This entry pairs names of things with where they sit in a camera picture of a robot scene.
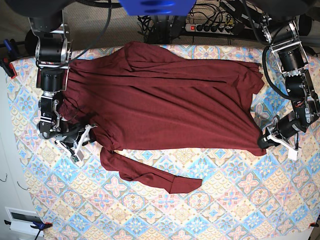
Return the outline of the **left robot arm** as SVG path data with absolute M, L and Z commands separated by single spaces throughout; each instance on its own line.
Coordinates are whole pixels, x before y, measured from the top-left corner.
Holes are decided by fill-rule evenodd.
M 248 21 L 257 40 L 265 46 L 262 52 L 262 67 L 269 86 L 282 98 L 290 100 L 293 110 L 283 118 L 275 116 L 265 133 L 258 139 L 262 149 L 283 145 L 288 149 L 288 158 L 297 160 L 299 155 L 299 133 L 320 117 L 320 100 L 307 69 L 307 54 L 299 36 L 296 16 L 303 15 L 314 5 L 314 0 L 253 0 L 254 6 L 262 10 L 257 32 L 247 2 L 243 1 Z M 273 84 L 268 74 L 267 53 L 275 58 L 279 72 L 285 79 L 286 93 Z

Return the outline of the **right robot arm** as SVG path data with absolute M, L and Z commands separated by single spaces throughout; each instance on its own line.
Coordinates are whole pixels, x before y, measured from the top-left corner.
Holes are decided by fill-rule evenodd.
M 72 41 L 64 17 L 64 8 L 71 0 L 7 0 L 6 4 L 15 13 L 27 17 L 31 32 L 37 37 L 35 64 L 36 86 L 43 91 L 38 102 L 40 121 L 37 124 L 41 138 L 54 139 L 69 151 L 74 164 L 84 155 L 81 147 L 95 142 L 92 129 L 95 124 L 74 123 L 59 113 L 63 104 L 63 92 L 67 89 L 72 57 Z

